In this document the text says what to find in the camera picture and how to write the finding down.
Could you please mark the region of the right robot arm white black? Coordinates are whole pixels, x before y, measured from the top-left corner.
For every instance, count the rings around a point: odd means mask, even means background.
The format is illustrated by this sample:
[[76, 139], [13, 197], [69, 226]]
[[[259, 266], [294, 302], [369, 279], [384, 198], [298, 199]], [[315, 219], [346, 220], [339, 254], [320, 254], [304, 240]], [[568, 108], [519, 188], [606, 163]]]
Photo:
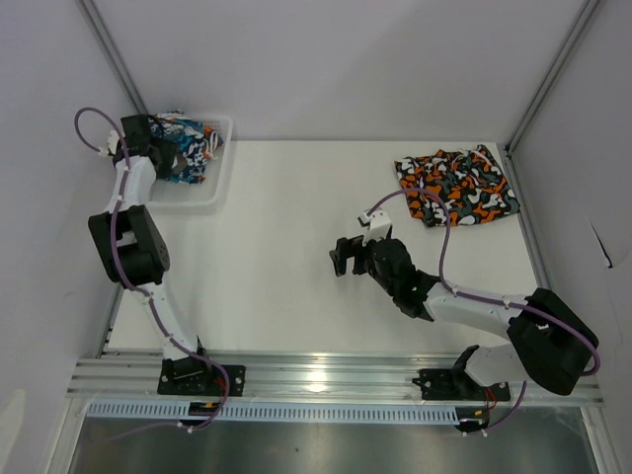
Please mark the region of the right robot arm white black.
[[533, 381], [561, 396], [600, 368], [598, 339], [551, 290], [501, 296], [459, 289], [417, 269], [398, 239], [341, 238], [330, 252], [334, 271], [368, 275], [413, 319], [468, 326], [505, 339], [466, 348], [449, 369], [422, 369], [415, 384], [427, 400], [475, 400], [503, 382]]

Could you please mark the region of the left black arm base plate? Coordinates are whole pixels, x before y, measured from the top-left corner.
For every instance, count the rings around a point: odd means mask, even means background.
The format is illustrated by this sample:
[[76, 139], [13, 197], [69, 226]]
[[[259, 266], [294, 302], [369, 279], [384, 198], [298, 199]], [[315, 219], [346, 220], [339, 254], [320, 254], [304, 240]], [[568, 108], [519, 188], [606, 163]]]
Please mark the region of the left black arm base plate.
[[163, 359], [157, 386], [159, 395], [221, 396], [226, 387], [222, 372], [201, 360]]

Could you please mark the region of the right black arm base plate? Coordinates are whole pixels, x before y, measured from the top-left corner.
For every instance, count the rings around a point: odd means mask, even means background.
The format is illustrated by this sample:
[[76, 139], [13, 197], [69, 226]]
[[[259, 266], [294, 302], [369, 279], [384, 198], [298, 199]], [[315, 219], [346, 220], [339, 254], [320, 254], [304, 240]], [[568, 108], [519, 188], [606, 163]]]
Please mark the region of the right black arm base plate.
[[425, 401], [500, 401], [509, 402], [511, 391], [507, 384], [484, 387], [468, 375], [455, 374], [451, 369], [423, 368], [412, 379]]

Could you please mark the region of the blue patterned shorts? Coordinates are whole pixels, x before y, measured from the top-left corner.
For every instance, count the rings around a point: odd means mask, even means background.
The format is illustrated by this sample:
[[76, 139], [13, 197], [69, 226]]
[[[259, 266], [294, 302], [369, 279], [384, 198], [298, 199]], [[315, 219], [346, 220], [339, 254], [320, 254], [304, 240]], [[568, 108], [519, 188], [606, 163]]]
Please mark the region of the blue patterned shorts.
[[160, 172], [160, 179], [177, 184], [201, 184], [208, 165], [215, 159], [216, 150], [224, 145], [218, 130], [181, 111], [150, 115], [148, 123], [155, 139], [161, 144], [169, 142], [175, 146], [168, 159], [170, 168]]

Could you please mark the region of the orange black camouflage shorts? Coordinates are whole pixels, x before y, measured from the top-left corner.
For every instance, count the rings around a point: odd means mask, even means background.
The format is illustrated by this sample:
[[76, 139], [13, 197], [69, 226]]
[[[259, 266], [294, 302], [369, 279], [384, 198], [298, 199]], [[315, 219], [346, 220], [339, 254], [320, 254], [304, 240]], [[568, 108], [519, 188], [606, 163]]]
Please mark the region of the orange black camouflage shorts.
[[428, 228], [490, 223], [520, 212], [519, 201], [490, 149], [438, 150], [394, 162], [410, 215]]

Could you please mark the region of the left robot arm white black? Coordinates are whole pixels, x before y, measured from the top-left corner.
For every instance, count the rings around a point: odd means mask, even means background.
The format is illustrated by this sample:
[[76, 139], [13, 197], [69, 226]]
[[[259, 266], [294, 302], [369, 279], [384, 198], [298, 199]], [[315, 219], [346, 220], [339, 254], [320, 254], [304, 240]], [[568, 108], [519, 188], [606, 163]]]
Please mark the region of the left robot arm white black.
[[149, 117], [122, 118], [109, 146], [117, 173], [113, 194], [88, 227], [108, 278], [136, 296], [161, 338], [165, 360], [195, 358], [183, 366], [180, 383], [195, 395], [213, 385], [214, 371], [202, 363], [203, 345], [175, 301], [167, 282], [167, 244], [148, 203], [157, 179], [171, 168], [175, 145], [153, 135]]

